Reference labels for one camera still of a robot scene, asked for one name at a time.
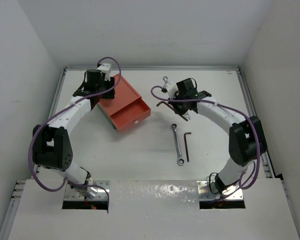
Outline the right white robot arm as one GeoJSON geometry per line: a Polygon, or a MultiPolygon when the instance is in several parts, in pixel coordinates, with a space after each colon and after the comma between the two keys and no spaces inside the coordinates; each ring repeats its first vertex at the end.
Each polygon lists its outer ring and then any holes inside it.
{"type": "Polygon", "coordinates": [[[261,120],[218,103],[205,90],[198,91],[192,78],[174,83],[165,76],[163,81],[161,91],[168,94],[168,103],[177,115],[185,117],[193,111],[218,125],[229,137],[229,159],[214,178],[217,194],[222,195],[234,185],[243,190],[250,188],[259,175],[261,155],[268,149],[261,120]]]}

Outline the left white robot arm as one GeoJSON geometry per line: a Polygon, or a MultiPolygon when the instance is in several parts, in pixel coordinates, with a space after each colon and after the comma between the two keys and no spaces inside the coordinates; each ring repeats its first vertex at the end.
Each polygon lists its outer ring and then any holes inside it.
{"type": "Polygon", "coordinates": [[[94,197],[97,187],[93,185],[91,174],[75,162],[70,134],[101,99],[114,99],[115,78],[110,73],[109,65],[88,69],[66,107],[33,129],[32,163],[58,173],[85,198],[94,197]]]}

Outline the green drawer box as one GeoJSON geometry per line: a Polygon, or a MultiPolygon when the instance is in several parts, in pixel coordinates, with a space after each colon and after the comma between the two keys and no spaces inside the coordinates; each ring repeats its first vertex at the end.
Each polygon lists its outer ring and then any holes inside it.
{"type": "Polygon", "coordinates": [[[97,107],[100,110],[100,112],[102,113],[102,115],[106,118],[106,120],[108,121],[108,123],[112,126],[112,128],[116,130],[117,128],[112,123],[111,119],[106,115],[105,111],[101,108],[101,106],[97,105],[97,107]]]}

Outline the short dark red hex key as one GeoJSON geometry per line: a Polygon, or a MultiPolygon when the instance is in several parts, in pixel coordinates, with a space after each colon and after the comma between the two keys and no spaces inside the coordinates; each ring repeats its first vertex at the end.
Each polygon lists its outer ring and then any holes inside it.
{"type": "Polygon", "coordinates": [[[183,139],[184,139],[184,146],[185,146],[185,153],[186,153],[186,160],[189,163],[190,162],[190,158],[189,158],[189,148],[188,148],[188,142],[187,142],[187,136],[191,135],[191,132],[185,132],[183,134],[183,139]]]}

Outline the silver combination wrench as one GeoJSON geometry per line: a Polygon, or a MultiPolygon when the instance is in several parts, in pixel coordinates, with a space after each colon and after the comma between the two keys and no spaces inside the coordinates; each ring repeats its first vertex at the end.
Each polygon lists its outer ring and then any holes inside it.
{"type": "Polygon", "coordinates": [[[167,86],[170,85],[170,82],[169,82],[167,76],[164,76],[162,79],[163,79],[163,81],[164,81],[164,85],[162,86],[163,88],[166,88],[167,86]]]}

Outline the silver ratchet wrench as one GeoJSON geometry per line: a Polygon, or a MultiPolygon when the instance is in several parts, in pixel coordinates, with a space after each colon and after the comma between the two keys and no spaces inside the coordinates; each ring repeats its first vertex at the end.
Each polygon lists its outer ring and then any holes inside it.
{"type": "Polygon", "coordinates": [[[185,164],[185,160],[182,156],[182,151],[181,151],[181,147],[180,147],[180,141],[179,141],[179,137],[178,137],[178,128],[177,128],[177,124],[173,123],[171,125],[171,129],[173,132],[173,137],[174,137],[174,143],[175,143],[175,148],[176,148],[176,154],[177,154],[177,164],[179,166],[183,166],[185,164]]]}

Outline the orange drawer box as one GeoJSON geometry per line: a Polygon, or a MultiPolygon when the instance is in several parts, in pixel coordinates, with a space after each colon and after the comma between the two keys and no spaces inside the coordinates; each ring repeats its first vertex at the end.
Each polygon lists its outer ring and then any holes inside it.
{"type": "Polygon", "coordinates": [[[151,115],[151,108],[141,95],[119,74],[114,76],[115,95],[113,99],[101,99],[99,107],[120,133],[126,133],[151,115]]]}

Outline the silver open-end wrench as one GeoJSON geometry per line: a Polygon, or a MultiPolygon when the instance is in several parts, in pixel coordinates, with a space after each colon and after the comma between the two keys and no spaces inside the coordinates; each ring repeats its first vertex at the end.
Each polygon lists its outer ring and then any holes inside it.
{"type": "Polygon", "coordinates": [[[183,116],[186,118],[187,121],[191,120],[191,116],[188,113],[185,113],[183,116]]]}

